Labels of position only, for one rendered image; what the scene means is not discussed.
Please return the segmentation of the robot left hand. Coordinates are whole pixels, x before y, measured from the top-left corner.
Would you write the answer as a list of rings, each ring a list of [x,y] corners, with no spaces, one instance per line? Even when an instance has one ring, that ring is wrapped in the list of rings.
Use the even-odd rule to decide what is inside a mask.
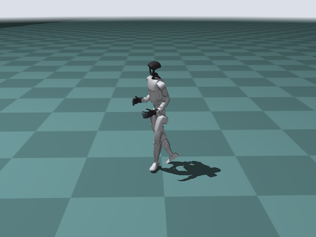
[[[153,115],[156,115],[157,114],[157,112],[156,111],[158,111],[158,109],[154,109],[154,110],[150,110],[150,109],[146,109],[146,110],[149,110],[148,112],[144,112],[144,111],[142,111],[142,112],[144,112],[145,114],[143,114],[142,116],[143,116],[143,118],[145,118],[145,119],[147,119],[147,118],[149,118],[149,117],[152,117]]]

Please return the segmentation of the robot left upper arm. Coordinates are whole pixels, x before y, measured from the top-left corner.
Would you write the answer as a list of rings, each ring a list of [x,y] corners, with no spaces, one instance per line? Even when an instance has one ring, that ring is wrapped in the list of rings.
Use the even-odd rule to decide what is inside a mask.
[[[167,89],[166,89],[166,84],[162,81],[159,81],[156,83],[158,89],[161,91],[162,95],[164,96],[162,98],[162,101],[165,102],[167,98],[169,98]]]

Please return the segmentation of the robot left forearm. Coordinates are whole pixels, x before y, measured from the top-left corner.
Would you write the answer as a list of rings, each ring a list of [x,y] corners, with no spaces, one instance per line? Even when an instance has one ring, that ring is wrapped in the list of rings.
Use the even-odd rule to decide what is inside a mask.
[[[159,113],[162,113],[162,111],[164,110],[164,108],[168,105],[170,99],[167,98],[165,102],[162,102],[161,105],[158,107],[158,111],[156,115],[158,115]]]

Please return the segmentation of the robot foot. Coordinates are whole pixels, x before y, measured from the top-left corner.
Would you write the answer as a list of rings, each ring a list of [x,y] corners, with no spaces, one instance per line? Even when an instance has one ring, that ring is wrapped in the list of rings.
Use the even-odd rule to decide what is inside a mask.
[[[179,155],[177,153],[174,153],[171,157],[169,157],[169,159],[167,160],[166,163],[171,162],[173,159],[177,158]]]
[[[159,161],[158,163],[157,162],[153,163],[153,165],[150,167],[150,171],[155,171],[158,168],[158,166],[159,166]]]

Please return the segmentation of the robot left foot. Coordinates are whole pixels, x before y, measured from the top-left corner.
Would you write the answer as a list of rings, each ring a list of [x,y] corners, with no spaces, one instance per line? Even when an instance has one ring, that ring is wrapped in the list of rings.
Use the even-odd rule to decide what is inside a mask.
[[[150,167],[150,171],[155,171],[158,168],[158,166],[159,166],[159,161],[158,163],[157,162],[153,163],[153,165]]]

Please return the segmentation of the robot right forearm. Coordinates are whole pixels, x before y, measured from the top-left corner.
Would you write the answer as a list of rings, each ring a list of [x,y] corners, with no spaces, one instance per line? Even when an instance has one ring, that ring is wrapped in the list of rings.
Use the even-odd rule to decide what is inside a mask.
[[[146,96],[146,97],[144,97],[144,98],[142,99],[142,102],[147,103],[149,100],[150,100],[150,97],[149,97],[149,95],[148,95],[148,96]]]

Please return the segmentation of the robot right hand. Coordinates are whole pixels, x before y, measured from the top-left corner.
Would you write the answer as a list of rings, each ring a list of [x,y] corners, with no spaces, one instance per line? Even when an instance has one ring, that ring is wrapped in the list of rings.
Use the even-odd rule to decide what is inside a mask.
[[[138,98],[137,96],[135,96],[135,98],[133,98],[133,100],[132,100],[132,105],[134,106],[137,103],[142,103],[142,99],[143,99],[143,97]]]

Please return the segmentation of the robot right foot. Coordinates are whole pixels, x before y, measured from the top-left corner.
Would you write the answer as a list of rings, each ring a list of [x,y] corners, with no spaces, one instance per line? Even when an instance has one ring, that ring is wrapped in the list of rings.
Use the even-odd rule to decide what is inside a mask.
[[[169,159],[167,160],[166,163],[171,162],[173,159],[177,158],[179,155],[177,153],[174,153],[171,157],[169,157]]]

